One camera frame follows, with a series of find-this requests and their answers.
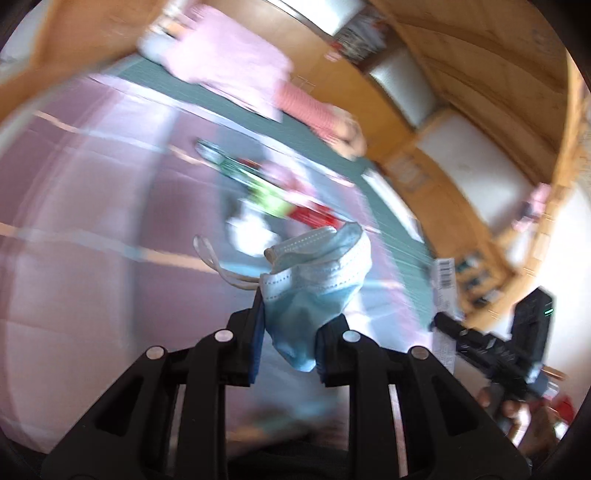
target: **wooden cabinet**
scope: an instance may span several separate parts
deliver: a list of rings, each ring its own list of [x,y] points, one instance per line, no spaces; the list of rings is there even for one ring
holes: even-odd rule
[[[345,59],[327,58],[329,45],[306,25],[267,0],[209,0],[279,48],[294,64],[292,81],[321,102],[347,110],[359,121],[367,156],[380,161],[405,143],[413,131],[378,86]]]

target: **white object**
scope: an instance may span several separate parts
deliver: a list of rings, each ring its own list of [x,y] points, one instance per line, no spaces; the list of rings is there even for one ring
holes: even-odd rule
[[[423,244],[423,237],[417,228],[417,218],[413,215],[411,209],[408,208],[408,205],[400,198],[400,195],[375,170],[368,168],[361,176],[372,187],[372,190],[378,194],[390,211],[396,215],[396,218],[398,218],[410,237]]]
[[[453,258],[438,258],[433,264],[435,308],[457,319],[456,266]],[[438,329],[433,330],[433,355],[452,374],[456,363],[456,341]]]
[[[248,200],[242,201],[240,214],[230,218],[227,225],[230,243],[251,257],[262,257],[267,248],[281,241],[269,230],[263,213]]]
[[[31,56],[50,4],[51,0],[42,0],[25,15],[0,52],[0,61],[15,62]]]

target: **white label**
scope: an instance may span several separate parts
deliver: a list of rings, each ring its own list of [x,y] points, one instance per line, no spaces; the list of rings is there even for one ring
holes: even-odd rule
[[[458,319],[456,264],[453,258],[438,258],[433,264],[433,285],[435,307],[438,312],[447,313]],[[456,341],[440,330],[433,330],[433,355],[453,373],[456,363]]]

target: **green object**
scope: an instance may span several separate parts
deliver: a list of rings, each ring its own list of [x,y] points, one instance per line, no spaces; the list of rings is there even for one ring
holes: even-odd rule
[[[361,177],[366,168],[373,166],[371,161],[366,158],[359,158],[355,162],[347,161],[333,152],[298,120],[288,115],[283,116],[281,123],[264,118],[200,85],[178,80],[160,65],[139,55],[131,55],[105,73],[151,88],[176,100],[200,105],[253,132],[274,138],[301,155],[354,182],[367,198],[369,207],[382,232],[382,240],[400,271],[408,298],[414,305],[421,324],[426,327],[431,323],[433,319],[433,289],[429,272],[433,256],[427,245],[411,239],[396,216]]]
[[[252,173],[245,173],[245,175],[251,182],[249,188],[252,195],[249,200],[263,212],[273,217],[285,218],[295,208],[284,200],[284,191],[281,188]]]

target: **wall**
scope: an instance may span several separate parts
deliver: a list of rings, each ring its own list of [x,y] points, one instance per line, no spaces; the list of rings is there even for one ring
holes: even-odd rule
[[[479,128],[452,115],[417,145],[454,181],[496,235],[508,226],[532,185]]]

